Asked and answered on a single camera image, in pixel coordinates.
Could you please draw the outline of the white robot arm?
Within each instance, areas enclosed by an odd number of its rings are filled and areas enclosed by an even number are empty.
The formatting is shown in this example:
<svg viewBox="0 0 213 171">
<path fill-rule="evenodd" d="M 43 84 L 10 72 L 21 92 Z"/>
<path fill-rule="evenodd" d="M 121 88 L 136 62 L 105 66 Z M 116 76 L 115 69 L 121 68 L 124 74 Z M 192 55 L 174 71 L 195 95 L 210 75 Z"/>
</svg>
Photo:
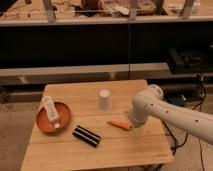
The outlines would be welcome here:
<svg viewBox="0 0 213 171">
<path fill-rule="evenodd" d="M 194 135 L 213 145 L 213 115 L 163 101 L 163 90 L 151 84 L 132 98 L 128 117 L 135 128 L 152 116 Z"/>
</svg>

